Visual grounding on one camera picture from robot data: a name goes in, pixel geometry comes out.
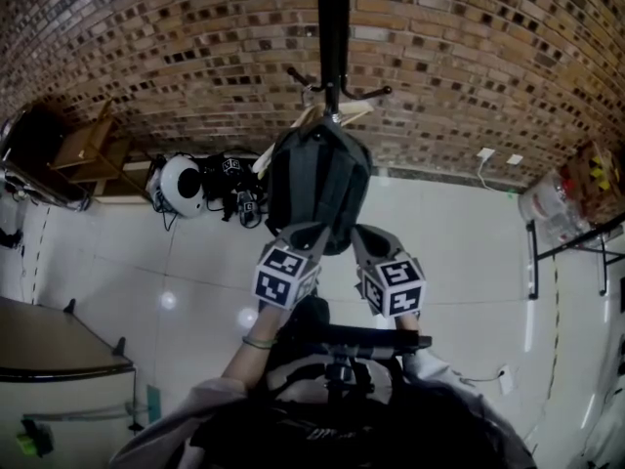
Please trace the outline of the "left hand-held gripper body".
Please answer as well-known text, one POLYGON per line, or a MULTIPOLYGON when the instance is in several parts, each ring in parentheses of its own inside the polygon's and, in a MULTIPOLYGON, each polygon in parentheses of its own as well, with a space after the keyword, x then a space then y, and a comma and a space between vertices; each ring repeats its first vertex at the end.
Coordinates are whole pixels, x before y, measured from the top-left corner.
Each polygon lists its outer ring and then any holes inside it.
POLYGON ((320 259, 310 260, 304 250, 279 248, 275 238, 266 245, 256 266, 252 295, 268 305, 293 310, 316 288, 320 259))

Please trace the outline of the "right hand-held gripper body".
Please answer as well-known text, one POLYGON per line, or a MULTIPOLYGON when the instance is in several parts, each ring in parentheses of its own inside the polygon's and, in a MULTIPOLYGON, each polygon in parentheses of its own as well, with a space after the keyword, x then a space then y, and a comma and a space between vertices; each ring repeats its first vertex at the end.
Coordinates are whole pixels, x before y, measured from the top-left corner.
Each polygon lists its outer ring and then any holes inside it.
POLYGON ((361 269, 358 290, 374 315, 387 319, 421 311, 426 279, 415 258, 403 257, 361 269))

